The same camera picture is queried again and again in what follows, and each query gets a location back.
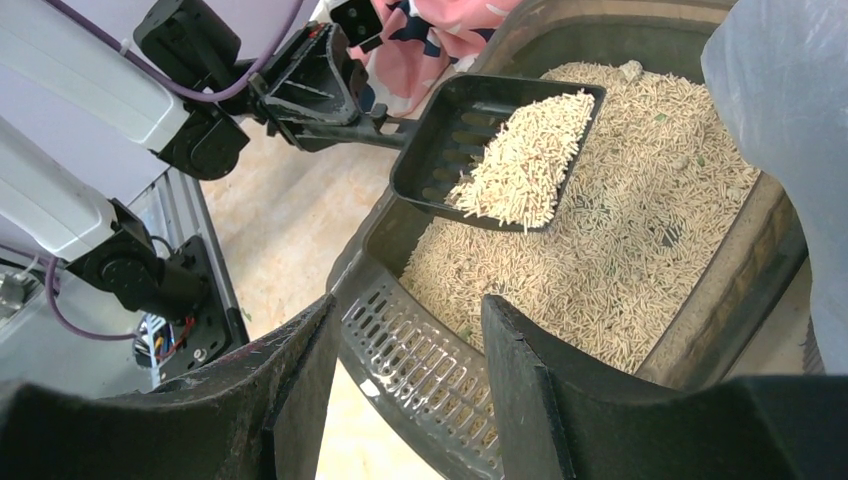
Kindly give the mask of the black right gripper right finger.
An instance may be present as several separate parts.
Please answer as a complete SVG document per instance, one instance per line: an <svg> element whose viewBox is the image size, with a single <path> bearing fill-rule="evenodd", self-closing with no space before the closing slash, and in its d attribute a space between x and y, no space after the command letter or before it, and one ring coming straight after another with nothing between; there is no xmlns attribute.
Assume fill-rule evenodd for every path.
<svg viewBox="0 0 848 480"><path fill-rule="evenodd" d="M748 376L686 393L610 367L505 298L481 303L508 479L843 479L847 380Z"/></svg>

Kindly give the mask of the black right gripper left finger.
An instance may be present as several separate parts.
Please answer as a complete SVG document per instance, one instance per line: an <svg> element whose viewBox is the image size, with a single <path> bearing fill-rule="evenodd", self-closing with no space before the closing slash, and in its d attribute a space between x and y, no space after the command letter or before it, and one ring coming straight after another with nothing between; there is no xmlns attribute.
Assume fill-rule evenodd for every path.
<svg viewBox="0 0 848 480"><path fill-rule="evenodd" d="M312 479L335 373L336 301L142 394L1 385L5 479Z"/></svg>

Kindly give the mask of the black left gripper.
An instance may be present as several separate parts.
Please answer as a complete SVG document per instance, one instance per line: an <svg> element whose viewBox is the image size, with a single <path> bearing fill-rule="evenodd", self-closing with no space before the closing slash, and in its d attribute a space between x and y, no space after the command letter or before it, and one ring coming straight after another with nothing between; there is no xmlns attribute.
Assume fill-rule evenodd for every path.
<svg viewBox="0 0 848 480"><path fill-rule="evenodd" d="M361 138L363 113L355 99L365 82L335 23L310 22L249 80L258 118L270 137L317 152Z"/></svg>

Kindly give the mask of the black litter scoop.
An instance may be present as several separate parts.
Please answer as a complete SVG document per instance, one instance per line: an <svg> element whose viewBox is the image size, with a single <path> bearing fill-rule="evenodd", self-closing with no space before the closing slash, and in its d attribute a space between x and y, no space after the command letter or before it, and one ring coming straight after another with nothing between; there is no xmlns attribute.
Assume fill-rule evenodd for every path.
<svg viewBox="0 0 848 480"><path fill-rule="evenodd" d="M473 158L484 153L501 126L520 107L562 94L585 93L594 100L596 116L607 91L591 84L460 74L442 83L419 119L397 120L392 134L380 133L372 118L359 116L347 126L304 127L294 144L317 152L339 143L362 143L395 149L397 159L389 185L402 200L425 214L496 231L519 232L523 225L502 223L491 217L464 213L448 203L448 194L471 170Z"/></svg>

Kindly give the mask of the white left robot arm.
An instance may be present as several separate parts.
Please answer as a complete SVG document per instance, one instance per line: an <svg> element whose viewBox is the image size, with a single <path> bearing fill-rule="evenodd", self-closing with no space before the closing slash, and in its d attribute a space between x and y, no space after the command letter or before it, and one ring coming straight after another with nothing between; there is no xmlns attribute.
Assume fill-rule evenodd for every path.
<svg viewBox="0 0 848 480"><path fill-rule="evenodd" d="M158 191L165 166L93 116L10 69L1 72L1 114L82 181L141 211L154 233L214 239L237 276L237 292L257 322L278 323L319 296L330 264L378 191L383 167L371 149L300 152L247 127L251 141L235 173L196 184L191 215L175 217Z"/></svg>

